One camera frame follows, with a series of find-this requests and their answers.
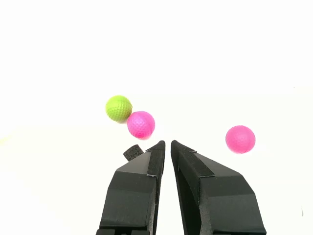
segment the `golf ball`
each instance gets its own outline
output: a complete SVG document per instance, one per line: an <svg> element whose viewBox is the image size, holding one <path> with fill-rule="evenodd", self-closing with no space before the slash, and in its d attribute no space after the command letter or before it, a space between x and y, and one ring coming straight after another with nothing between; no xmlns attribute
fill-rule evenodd
<svg viewBox="0 0 313 235"><path fill-rule="evenodd" d="M255 135L246 126L234 126L226 134L226 144L235 153L246 153L255 145Z"/></svg>
<svg viewBox="0 0 313 235"><path fill-rule="evenodd" d="M155 120L145 111L134 112L127 121L129 132L138 139L148 138L155 130Z"/></svg>
<svg viewBox="0 0 313 235"><path fill-rule="evenodd" d="M132 113L133 106L130 101L122 96L111 97L106 104L106 113L114 121L125 121Z"/></svg>

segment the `lime green golf ball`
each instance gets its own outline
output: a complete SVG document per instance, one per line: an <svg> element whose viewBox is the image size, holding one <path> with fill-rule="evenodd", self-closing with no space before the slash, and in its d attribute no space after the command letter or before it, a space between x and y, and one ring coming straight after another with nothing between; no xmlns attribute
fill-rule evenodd
<svg viewBox="0 0 313 235"><path fill-rule="evenodd" d="M133 106L130 101L122 96L111 97L106 104L106 113L114 121L125 121L132 114Z"/></svg>

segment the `pink golf ball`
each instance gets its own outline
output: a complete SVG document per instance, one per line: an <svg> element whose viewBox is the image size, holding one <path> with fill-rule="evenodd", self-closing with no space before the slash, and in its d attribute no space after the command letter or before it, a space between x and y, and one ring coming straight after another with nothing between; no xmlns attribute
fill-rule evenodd
<svg viewBox="0 0 313 235"><path fill-rule="evenodd" d="M155 120L145 111L134 112L127 120L129 132L138 139L148 138L155 130Z"/></svg>
<svg viewBox="0 0 313 235"><path fill-rule="evenodd" d="M234 126L226 134L226 144L235 153L246 153L255 145L255 135L246 126Z"/></svg>

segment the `ball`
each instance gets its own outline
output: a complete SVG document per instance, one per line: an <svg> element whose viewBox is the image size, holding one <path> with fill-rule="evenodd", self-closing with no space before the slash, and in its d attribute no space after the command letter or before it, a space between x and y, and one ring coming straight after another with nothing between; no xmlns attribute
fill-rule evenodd
<svg viewBox="0 0 313 235"><path fill-rule="evenodd" d="M130 101L122 96L111 97L106 104L106 113L113 121L123 122L132 114L133 106Z"/></svg>
<svg viewBox="0 0 313 235"><path fill-rule="evenodd" d="M129 132L138 139L148 138L155 130L155 120L145 111L134 112L127 120Z"/></svg>
<svg viewBox="0 0 313 235"><path fill-rule="evenodd" d="M226 134L226 144L235 153L246 153L255 145L255 135L246 126L234 126Z"/></svg>

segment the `dimpled ball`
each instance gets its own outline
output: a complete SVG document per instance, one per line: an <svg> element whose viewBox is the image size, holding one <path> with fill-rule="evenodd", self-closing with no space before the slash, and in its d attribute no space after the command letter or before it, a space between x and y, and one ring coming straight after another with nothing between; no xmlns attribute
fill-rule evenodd
<svg viewBox="0 0 313 235"><path fill-rule="evenodd" d="M226 144L235 153L246 153L255 145L255 135L246 126L234 126L226 134Z"/></svg>
<svg viewBox="0 0 313 235"><path fill-rule="evenodd" d="M127 121L129 132L138 139L148 138L155 130L155 126L155 120L145 111L132 113Z"/></svg>
<svg viewBox="0 0 313 235"><path fill-rule="evenodd" d="M125 121L132 114L132 110L132 104L122 95L111 97L106 104L107 115L117 122Z"/></svg>

